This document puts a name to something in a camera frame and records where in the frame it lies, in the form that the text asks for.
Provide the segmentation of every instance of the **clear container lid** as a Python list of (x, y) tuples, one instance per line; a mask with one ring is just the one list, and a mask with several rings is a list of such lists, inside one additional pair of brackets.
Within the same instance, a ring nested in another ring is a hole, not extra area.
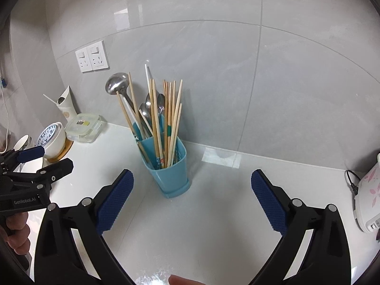
[(91, 114), (78, 114), (73, 120), (71, 120), (66, 128), (67, 138), (75, 141), (90, 142), (86, 140), (86, 137), (90, 137), (94, 140), (96, 131), (99, 130), (99, 124), (101, 124), (99, 115)]

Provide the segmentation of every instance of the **wall outlet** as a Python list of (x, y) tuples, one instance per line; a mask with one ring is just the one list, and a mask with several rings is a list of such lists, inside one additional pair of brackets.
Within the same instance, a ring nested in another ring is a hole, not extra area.
[(90, 62), (89, 54), (87, 52), (87, 47), (75, 51), (75, 55), (82, 73), (92, 70), (92, 65)]
[(93, 70), (108, 68), (106, 51), (104, 50), (104, 42), (100, 41), (87, 46), (91, 66)]

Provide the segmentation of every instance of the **blue gripper pad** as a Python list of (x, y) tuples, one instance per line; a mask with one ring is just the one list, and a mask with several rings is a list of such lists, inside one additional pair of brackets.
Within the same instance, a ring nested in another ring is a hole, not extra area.
[(43, 146), (36, 146), (24, 151), (21, 151), (17, 157), (17, 161), (20, 163), (26, 163), (37, 158), (43, 157), (45, 154), (45, 149)]
[(255, 170), (252, 173), (251, 186), (253, 192), (259, 200), (273, 230), (278, 231), (282, 236), (285, 236), (286, 230), (288, 229), (286, 221), (287, 213), (284, 210), (283, 205), (273, 193), (271, 185), (268, 185), (268, 183), (270, 183), (269, 180), (266, 181), (266, 176), (260, 169)]
[(124, 170), (97, 211), (96, 231), (99, 235), (111, 229), (132, 189), (133, 174), (129, 170)]

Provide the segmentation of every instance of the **black power cord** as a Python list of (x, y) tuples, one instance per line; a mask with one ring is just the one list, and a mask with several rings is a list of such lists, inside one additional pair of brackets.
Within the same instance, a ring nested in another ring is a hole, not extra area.
[(358, 186), (356, 186), (354, 183), (352, 183), (351, 178), (350, 178), (350, 175), (349, 175), (348, 173), (353, 174), (353, 175), (354, 175), (359, 181), (360, 181), (361, 179), (360, 179), (359, 176), (358, 176), (356, 173), (354, 173), (352, 170), (346, 170), (344, 173), (347, 175), (347, 178), (348, 178), (348, 180), (349, 180), (349, 182), (350, 182), (350, 185), (351, 185), (352, 191), (353, 191), (353, 193), (354, 193), (355, 196), (356, 196), (356, 195), (358, 194), (359, 188), (358, 188)]

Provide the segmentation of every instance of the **white cable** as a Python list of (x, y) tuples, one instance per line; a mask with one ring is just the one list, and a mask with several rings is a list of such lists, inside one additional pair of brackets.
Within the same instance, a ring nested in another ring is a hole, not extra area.
[(5, 149), (4, 149), (4, 151), (0, 152), (0, 154), (5, 153), (5, 152), (7, 151), (7, 149), (8, 149), (8, 133), (9, 133), (9, 113), (8, 113), (8, 108), (6, 107), (6, 103), (5, 103), (2, 79), (3, 79), (3, 72), (1, 71), (1, 62), (0, 62), (0, 86), (1, 86), (1, 96), (3, 97), (3, 102), (4, 102), (4, 106), (5, 106), (5, 111), (6, 111), (6, 120), (7, 120), (6, 136), (5, 136)]

